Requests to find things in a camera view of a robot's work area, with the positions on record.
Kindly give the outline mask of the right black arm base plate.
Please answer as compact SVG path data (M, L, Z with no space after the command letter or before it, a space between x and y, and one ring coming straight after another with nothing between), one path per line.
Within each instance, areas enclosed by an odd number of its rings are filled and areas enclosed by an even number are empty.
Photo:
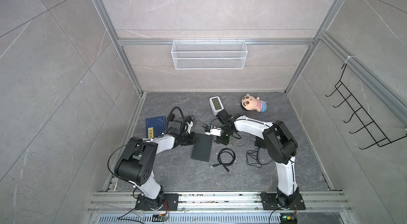
M305 210L305 203L300 193L295 192L291 196L283 193L260 193L261 203L264 210Z

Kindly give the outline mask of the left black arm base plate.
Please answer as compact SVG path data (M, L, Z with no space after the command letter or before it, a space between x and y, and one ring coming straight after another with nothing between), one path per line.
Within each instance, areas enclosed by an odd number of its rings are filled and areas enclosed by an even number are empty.
M137 197L136 210L176 211L178 209L179 195L176 193L159 194L156 199L149 199L143 195Z

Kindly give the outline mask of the black perforated box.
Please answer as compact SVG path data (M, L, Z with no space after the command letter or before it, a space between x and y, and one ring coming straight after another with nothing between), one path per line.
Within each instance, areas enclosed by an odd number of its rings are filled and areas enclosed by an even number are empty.
M192 149L191 159L209 162L213 136L195 133L194 140L195 144Z

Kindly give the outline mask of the black adapter with thin cord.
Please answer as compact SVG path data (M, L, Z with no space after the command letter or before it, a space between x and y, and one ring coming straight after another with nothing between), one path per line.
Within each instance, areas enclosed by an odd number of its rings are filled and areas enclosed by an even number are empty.
M202 123L201 121L196 120L193 115L188 115L188 116L184 115L184 116L181 116L179 118L176 118L176 115L174 113L172 113L172 114L167 116L168 125L166 126L166 131L170 132L171 130L173 130L173 131L177 130L177 131L180 131L180 132L185 132L184 128L185 128L185 121L186 120L192 120L194 122L193 128L195 128L197 123L200 123L202 128L205 128L205 126L207 126L207 125L212 125L210 123Z

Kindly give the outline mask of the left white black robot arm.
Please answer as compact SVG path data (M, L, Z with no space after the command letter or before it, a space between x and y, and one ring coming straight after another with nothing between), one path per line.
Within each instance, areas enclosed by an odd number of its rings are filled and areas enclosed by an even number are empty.
M164 204L164 189L154 178L155 157L177 146L194 145L193 125L193 120L185 117L178 106L173 107L167 117L164 134L152 139L130 138L127 144L117 149L123 148L123 152L114 167L107 164L109 172L141 192L137 198L139 203L160 209Z

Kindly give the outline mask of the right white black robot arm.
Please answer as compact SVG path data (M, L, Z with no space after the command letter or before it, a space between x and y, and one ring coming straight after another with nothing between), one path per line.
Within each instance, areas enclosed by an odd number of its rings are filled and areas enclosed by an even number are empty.
M227 111L221 110L216 118L222 124L217 141L229 142L235 132L245 132L264 141L270 158L274 161L278 174L277 201L280 207L288 209L299 198L295 178L295 156L298 143L282 121L263 122L244 115L233 118Z

